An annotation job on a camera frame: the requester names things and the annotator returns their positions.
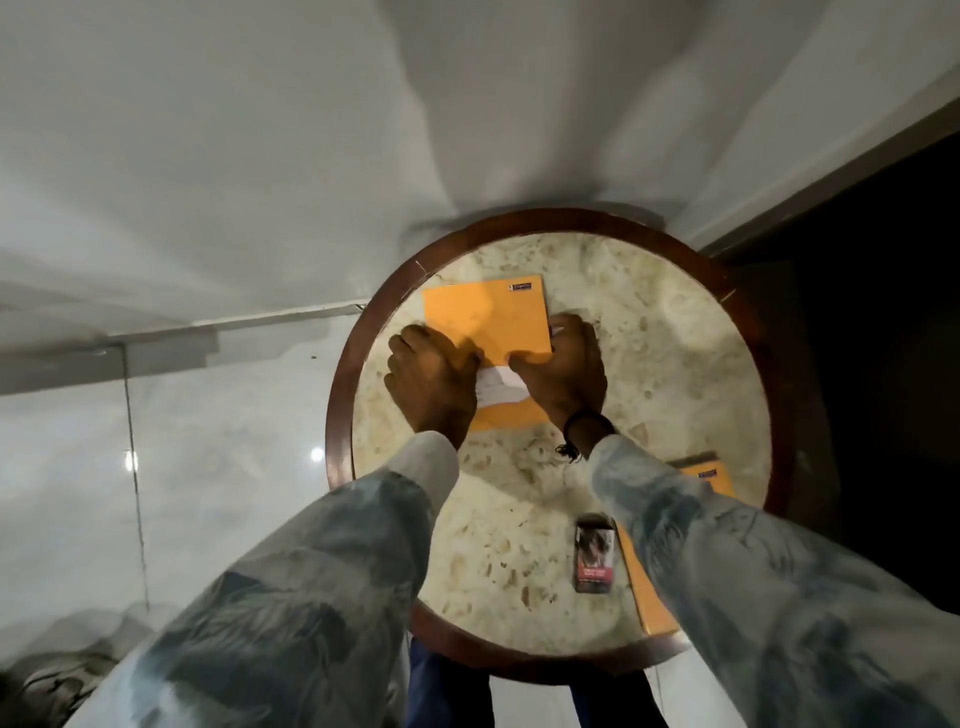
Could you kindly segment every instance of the black bracelet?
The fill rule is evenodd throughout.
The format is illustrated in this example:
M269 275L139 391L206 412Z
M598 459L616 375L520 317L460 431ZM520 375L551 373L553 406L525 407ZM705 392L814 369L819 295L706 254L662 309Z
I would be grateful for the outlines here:
M606 423L611 431L616 432L616 427L613 426L613 423L595 409L590 407L578 409L566 419L566 423L564 424L564 443L562 445L557 445L557 454L570 458L571 463L580 459L580 451L577 450L577 446L570 442L570 426L573 425L575 420L579 420L583 417L592 417L596 420L600 420L601 422Z

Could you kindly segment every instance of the white paper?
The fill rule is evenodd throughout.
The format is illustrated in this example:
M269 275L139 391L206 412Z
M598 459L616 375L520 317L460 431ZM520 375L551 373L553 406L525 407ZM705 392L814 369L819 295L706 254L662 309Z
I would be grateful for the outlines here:
M477 372L477 408L528 397L527 385L510 367L486 367Z

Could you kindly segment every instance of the tie-dye sleeve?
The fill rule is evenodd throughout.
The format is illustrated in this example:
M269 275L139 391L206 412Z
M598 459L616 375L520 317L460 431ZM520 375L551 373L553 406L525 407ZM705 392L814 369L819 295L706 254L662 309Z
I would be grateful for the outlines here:
M751 726L960 723L960 618L611 435L593 488Z
M379 726L458 472L442 435L416 435L237 561L69 725Z

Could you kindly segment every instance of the blue pants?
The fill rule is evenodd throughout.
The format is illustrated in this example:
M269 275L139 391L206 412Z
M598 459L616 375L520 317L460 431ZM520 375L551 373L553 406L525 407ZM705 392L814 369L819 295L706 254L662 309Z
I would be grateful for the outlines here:
M570 686L582 728L612 726L631 717L644 728L666 728L643 672L597 674ZM490 676L410 644L406 728L493 728Z

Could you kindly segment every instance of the white wall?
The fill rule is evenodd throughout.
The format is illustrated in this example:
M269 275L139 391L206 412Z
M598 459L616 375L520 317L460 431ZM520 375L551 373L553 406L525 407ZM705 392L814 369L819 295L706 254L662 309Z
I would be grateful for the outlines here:
M369 296L612 201L695 248L960 95L955 0L10 0L0 346Z

